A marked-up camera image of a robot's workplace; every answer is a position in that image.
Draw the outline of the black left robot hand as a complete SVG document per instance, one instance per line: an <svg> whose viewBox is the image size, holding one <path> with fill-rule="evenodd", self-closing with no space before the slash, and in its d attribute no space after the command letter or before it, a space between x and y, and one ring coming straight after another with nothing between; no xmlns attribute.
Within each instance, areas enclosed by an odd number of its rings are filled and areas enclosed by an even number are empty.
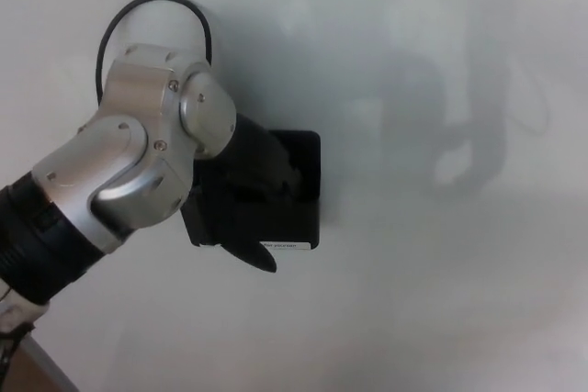
<svg viewBox="0 0 588 392"><path fill-rule="evenodd" d="M268 273L277 271L270 251L252 232L237 197L273 203L300 192L300 173L277 137L241 114L227 146L212 159L195 160L193 182L181 208L188 238L196 246L219 245L235 258Z"/></svg>

